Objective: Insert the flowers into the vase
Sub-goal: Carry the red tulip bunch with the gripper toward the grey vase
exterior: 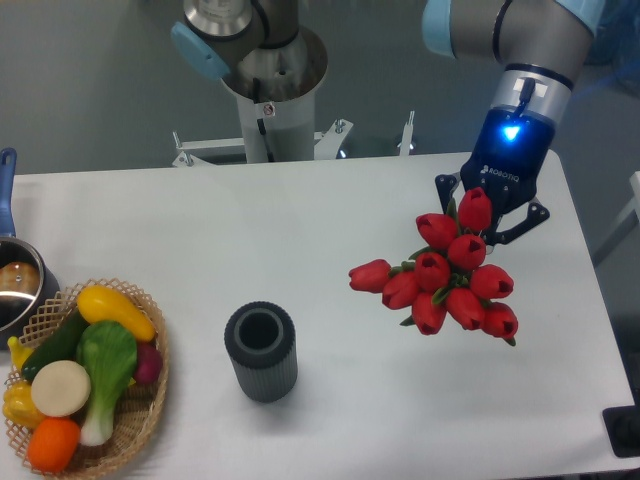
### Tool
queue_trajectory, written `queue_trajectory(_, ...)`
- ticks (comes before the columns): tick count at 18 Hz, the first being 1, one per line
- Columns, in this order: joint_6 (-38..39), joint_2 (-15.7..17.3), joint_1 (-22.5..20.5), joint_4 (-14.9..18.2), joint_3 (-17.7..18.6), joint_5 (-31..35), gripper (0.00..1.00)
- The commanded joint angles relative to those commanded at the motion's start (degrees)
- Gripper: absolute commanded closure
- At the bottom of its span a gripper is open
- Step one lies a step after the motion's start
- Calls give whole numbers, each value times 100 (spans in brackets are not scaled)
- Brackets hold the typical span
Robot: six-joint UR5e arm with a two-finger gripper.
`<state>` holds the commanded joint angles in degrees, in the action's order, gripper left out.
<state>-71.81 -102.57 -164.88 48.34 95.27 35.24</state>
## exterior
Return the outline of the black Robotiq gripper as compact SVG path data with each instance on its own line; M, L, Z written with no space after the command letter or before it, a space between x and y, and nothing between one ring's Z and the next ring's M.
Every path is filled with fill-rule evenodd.
M460 173L435 177L442 212L448 212L461 180L466 190L482 188L491 201L493 213L502 215L480 234L488 254L546 222L550 219L549 209L533 197L537 193L537 178L553 138L554 127L542 120L527 115L516 117L504 109L490 110L471 156ZM503 227L503 220L509 217L504 214L526 202L524 218L512 226Z

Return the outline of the grey robot arm with blue caps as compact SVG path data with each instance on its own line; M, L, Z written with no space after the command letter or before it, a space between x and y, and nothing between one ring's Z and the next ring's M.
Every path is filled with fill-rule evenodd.
M426 47L451 58L501 64L491 106L469 159L440 175L447 206L457 187L480 188L492 204L481 236L506 245L546 221L537 178L574 90L604 10L602 1L429 1Z

